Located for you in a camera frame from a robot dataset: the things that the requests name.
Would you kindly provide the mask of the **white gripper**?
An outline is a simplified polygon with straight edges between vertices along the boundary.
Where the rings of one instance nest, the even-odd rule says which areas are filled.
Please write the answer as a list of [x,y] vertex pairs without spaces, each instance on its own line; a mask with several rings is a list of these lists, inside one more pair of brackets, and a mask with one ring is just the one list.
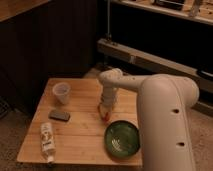
[[[111,115],[114,108],[115,108],[115,101],[116,101],[117,89],[114,87],[103,87],[102,95],[101,95],[101,102],[103,104],[113,104],[110,106],[108,114]],[[101,103],[98,105],[98,110],[100,115],[105,115],[105,107]]]

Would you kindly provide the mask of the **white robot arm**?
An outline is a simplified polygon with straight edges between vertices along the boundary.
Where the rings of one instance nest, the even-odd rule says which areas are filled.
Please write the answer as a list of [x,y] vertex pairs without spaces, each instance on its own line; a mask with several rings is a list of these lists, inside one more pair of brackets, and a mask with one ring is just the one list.
[[136,110],[142,145],[143,171],[196,171],[186,110],[199,98],[195,81],[184,76],[125,76],[118,69],[102,72],[98,106],[107,121],[120,88],[137,93]]

